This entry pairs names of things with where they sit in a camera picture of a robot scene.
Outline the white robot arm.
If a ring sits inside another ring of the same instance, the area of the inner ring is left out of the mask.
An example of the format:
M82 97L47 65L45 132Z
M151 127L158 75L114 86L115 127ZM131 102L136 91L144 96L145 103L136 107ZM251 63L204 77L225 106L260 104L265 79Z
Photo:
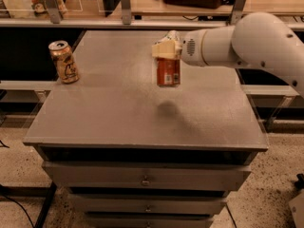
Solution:
M233 26L193 30L181 38L171 30L152 46L152 56L196 67L260 69L304 97L304 45L270 13L251 13Z

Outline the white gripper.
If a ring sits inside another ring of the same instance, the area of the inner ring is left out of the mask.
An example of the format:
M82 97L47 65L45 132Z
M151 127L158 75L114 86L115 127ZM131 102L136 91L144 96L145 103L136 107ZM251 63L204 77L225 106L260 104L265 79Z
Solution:
M152 56L170 60L181 58L187 65L195 67L205 67L202 45L206 34L206 29L189 31L182 39L181 43L175 40L163 41L152 46Z

